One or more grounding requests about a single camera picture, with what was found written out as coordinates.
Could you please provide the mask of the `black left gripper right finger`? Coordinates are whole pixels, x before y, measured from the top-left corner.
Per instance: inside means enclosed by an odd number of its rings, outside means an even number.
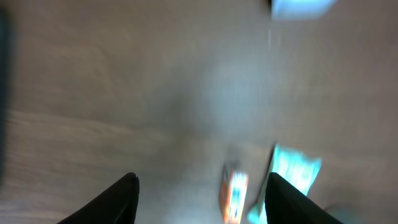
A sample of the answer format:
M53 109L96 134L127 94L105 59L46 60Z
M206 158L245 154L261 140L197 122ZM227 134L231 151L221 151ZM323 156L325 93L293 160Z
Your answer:
M339 224L275 172L268 176L264 199L268 224Z

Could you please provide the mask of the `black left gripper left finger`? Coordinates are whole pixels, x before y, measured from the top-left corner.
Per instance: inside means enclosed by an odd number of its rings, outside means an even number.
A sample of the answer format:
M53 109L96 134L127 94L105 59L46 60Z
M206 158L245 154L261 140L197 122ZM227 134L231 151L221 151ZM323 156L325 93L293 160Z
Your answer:
M60 223L134 224L138 201L139 179L129 172Z

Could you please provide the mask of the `teal tissue packet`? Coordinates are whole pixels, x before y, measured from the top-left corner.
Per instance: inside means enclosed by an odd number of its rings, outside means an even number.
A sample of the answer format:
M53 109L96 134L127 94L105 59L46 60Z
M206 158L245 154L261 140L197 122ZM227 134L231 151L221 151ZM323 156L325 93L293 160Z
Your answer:
M257 202L248 211L248 222L267 224L265 196L267 181L271 172L279 174L301 193L307 195L321 166L322 159L320 157L310 157L298 149L285 147L278 143L274 144Z

